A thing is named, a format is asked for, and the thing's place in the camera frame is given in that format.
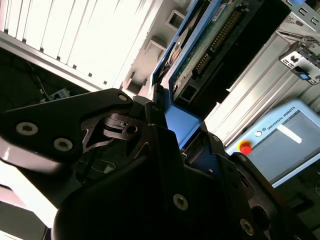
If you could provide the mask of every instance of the red emergency stop button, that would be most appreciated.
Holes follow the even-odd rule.
[[[239,150],[241,153],[243,153],[244,155],[248,155],[252,152],[252,147],[250,142],[243,142],[240,144],[239,146]]]

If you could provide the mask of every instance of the green circuit board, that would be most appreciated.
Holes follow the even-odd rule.
[[[232,4],[228,4],[223,1],[222,4],[220,4],[212,20],[181,66],[174,79],[174,85],[179,87],[183,81],[187,81],[186,77],[195,68],[198,67],[199,70],[203,69],[206,62],[209,60],[209,55],[206,55],[207,50],[214,47],[212,44],[216,38],[221,40],[220,44],[223,42],[225,36],[229,32],[227,30],[230,30],[233,27],[232,24],[229,24],[230,28],[226,28],[226,23],[230,21],[230,19],[236,20],[234,13],[237,11],[235,9],[236,6],[240,5],[242,2],[243,0],[236,0]]]

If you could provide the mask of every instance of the touchscreen display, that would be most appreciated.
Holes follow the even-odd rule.
[[[256,145],[249,159],[273,184],[320,151],[320,128],[297,111]]]

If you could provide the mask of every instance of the circuit board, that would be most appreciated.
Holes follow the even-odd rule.
[[[237,6],[240,6],[242,2],[243,0],[223,1],[220,4],[211,22],[174,79],[174,88],[177,90],[174,96],[180,94],[194,72],[200,72],[204,69],[213,56],[212,53],[215,53],[240,18],[242,13],[237,9]]]

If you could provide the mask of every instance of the screw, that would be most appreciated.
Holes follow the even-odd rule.
[[[35,135],[39,131],[37,125],[27,121],[20,122],[15,129],[19,134],[25,136]]]
[[[249,236],[253,236],[255,234],[255,230],[248,220],[242,218],[240,220],[240,225],[242,229],[246,232],[246,234],[248,234]]]
[[[213,138],[213,140],[215,140],[216,142],[220,142],[220,139],[219,139],[217,136],[212,135],[212,138]]]
[[[173,196],[173,203],[178,209],[182,211],[187,210],[189,206],[187,199],[178,193]]]
[[[118,97],[122,100],[122,101],[127,101],[128,98],[122,94],[119,94]]]
[[[247,159],[246,159],[244,156],[242,156],[242,155],[239,155],[239,158],[240,158],[243,162],[246,162],[246,161],[247,161]]]
[[[57,138],[54,143],[53,143],[55,149],[62,151],[62,152],[67,152],[73,148],[73,144],[70,140],[66,138]]]

